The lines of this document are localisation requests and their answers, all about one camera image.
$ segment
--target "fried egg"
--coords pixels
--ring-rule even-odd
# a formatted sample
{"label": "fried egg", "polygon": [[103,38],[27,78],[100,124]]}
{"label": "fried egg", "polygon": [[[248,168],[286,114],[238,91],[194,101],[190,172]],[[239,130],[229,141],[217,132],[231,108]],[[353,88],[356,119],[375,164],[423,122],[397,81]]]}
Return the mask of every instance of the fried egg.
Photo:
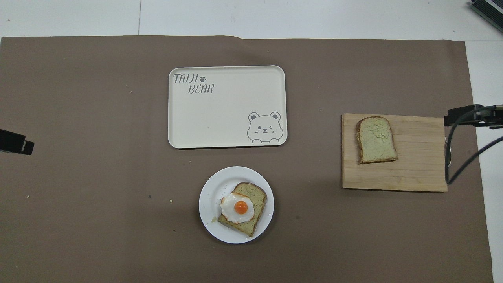
{"label": "fried egg", "polygon": [[222,214],[225,218],[233,223],[250,221],[255,215],[252,201],[240,193],[231,193],[223,197],[220,207],[222,207]]}

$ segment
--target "orange yolk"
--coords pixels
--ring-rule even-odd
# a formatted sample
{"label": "orange yolk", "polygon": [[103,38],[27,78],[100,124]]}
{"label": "orange yolk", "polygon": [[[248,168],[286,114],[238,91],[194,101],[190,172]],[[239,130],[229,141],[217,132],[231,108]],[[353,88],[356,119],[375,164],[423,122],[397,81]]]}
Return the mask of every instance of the orange yolk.
{"label": "orange yolk", "polygon": [[248,211],[248,204],[240,200],[234,205],[234,211],[236,211],[238,214],[245,214]]}

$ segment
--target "bear ear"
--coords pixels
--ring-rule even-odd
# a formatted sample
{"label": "bear ear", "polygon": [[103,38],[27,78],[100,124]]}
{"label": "bear ear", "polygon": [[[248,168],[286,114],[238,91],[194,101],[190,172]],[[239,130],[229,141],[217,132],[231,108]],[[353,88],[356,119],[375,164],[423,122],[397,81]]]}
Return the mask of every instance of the bear ear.
{"label": "bear ear", "polygon": [[250,113],[250,115],[248,115],[248,120],[250,120],[250,122],[251,122],[252,120],[255,120],[258,116],[259,115],[257,113],[252,112],[252,113]]}
{"label": "bear ear", "polygon": [[269,116],[273,117],[274,119],[276,119],[276,120],[278,120],[278,121],[279,121],[279,120],[280,120],[280,118],[281,118],[281,116],[280,116],[280,114],[279,114],[278,112],[273,112],[273,113],[271,113]]}

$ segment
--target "table surface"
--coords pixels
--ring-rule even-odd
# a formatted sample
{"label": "table surface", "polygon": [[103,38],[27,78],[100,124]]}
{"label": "table surface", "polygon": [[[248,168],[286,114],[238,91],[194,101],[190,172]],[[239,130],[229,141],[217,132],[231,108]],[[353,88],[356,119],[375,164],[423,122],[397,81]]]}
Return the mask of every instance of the table surface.
{"label": "table surface", "polygon": [[[473,102],[502,103],[503,34],[466,1],[0,1],[2,37],[138,34],[462,40]],[[478,147],[499,136],[501,130],[478,128]],[[501,155],[503,144],[480,156],[495,282],[503,282],[503,175],[496,163]]]}

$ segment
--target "toast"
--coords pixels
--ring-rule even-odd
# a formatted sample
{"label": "toast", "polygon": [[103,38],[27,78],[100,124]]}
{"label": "toast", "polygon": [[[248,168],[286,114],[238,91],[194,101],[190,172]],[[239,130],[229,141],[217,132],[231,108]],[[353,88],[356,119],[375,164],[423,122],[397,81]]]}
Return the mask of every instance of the toast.
{"label": "toast", "polygon": [[362,119],[356,125],[360,164],[391,162],[398,159],[389,121],[380,116]]}
{"label": "toast", "polygon": [[264,206],[266,205],[267,195],[260,187],[254,185],[252,183],[239,183],[234,188],[233,193],[239,193],[247,196],[251,202],[253,203],[253,207],[255,209],[255,215],[250,221],[243,223],[233,223],[228,221],[227,218],[223,214],[220,214],[218,217],[218,221],[228,227],[237,229],[249,237],[253,237],[255,233],[255,228],[257,227],[257,222],[260,220],[260,216],[262,216],[262,212],[264,211]]}

